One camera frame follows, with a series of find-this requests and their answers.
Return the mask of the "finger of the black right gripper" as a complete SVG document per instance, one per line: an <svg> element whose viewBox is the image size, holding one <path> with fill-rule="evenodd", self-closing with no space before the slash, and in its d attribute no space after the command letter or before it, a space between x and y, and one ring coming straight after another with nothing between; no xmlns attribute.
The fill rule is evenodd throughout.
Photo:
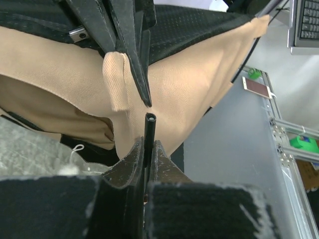
<svg viewBox="0 0 319 239"><path fill-rule="evenodd" d="M106 4L117 33L116 50L127 55L138 93L145 106L151 107L148 67L155 4L152 0L108 0Z"/></svg>
<svg viewBox="0 0 319 239"><path fill-rule="evenodd" d="M68 0L67 3L103 52L114 51L116 36L103 2L101 0Z"/></svg>

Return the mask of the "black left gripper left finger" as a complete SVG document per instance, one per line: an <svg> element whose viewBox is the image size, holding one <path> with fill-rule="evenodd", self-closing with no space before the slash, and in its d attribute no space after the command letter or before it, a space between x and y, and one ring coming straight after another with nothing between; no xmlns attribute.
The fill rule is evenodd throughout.
<svg viewBox="0 0 319 239"><path fill-rule="evenodd" d="M105 176L0 179L3 239L141 239L144 140Z"/></svg>

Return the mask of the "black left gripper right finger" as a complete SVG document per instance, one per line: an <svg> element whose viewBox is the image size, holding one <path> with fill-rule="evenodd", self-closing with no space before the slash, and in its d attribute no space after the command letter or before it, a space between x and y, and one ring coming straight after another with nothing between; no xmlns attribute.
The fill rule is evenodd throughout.
<svg viewBox="0 0 319 239"><path fill-rule="evenodd" d="M279 229L264 193L249 184L169 182L155 141L146 203L148 239L277 239Z"/></svg>

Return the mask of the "tan pet tent fabric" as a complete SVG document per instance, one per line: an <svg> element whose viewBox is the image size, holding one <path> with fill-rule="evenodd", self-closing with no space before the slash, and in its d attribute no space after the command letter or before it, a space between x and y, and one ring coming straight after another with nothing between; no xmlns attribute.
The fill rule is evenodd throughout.
<svg viewBox="0 0 319 239"><path fill-rule="evenodd" d="M144 134L147 113L155 138L172 154L206 111L232 87L269 15L156 5L150 28L145 106L125 53L103 52L66 1L0 3L0 113L65 145L84 144L86 160L108 166Z"/></svg>

